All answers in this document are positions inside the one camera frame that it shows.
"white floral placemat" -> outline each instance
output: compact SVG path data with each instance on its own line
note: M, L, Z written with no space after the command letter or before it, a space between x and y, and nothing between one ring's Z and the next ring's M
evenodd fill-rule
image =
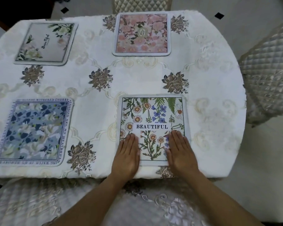
M14 63L64 65L77 27L77 23L71 22L31 23Z
M182 95L123 95L119 98L117 137L139 137L141 166L167 166L168 134L178 130L190 139L186 99Z

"embroidered tablecloth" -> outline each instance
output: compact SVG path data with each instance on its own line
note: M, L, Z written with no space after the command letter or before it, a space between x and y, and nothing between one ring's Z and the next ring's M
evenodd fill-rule
M116 150L119 97L160 93L186 97L191 146L200 170L207 177L227 176L245 125L246 97L238 63L201 13L170 14L172 52L166 57L113 56L115 15L63 19L79 27L68 62L61 67L13 64L31 21L20 21L7 31L0 38L0 136L15 99L68 97L74 107L60 165L0 165L0 177L107 176ZM172 176L167 167L154 166L140 167L136 174Z

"blue floral placemat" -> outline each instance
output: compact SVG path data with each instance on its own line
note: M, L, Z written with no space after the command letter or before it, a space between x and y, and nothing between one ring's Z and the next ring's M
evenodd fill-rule
M0 138L0 164L58 166L64 158L72 106L69 98L13 102Z

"floral placemat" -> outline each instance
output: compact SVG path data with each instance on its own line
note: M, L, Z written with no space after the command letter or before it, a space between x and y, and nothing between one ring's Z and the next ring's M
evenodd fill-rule
M69 98L16 100L0 138L0 165L58 166L72 105Z
M166 56L170 48L170 18L166 12L117 15L116 56Z
M190 136L183 96L124 95L119 99L117 137L119 141L131 133L139 137L141 165L168 165L165 149L172 130Z
M68 22L31 23L14 63L64 65L77 27Z

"round table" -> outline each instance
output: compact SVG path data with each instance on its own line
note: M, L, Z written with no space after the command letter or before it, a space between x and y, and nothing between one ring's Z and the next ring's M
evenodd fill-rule
M59 166L0 166L0 178L106 177L116 150L119 97L166 94L170 84L162 80L178 72L181 78L172 81L185 88L191 146L199 168L207 177L226 177L245 126L246 96L238 63L226 40L201 13L170 14L172 52L166 57L113 56L115 15L64 18L79 26L68 62L61 67L13 64L31 21L20 21L7 31L0 38L0 136L15 99L70 97L74 108ZM92 71L98 72L93 81ZM86 156L75 168L71 148ZM136 174L136 178L172 176L168 167L140 167Z

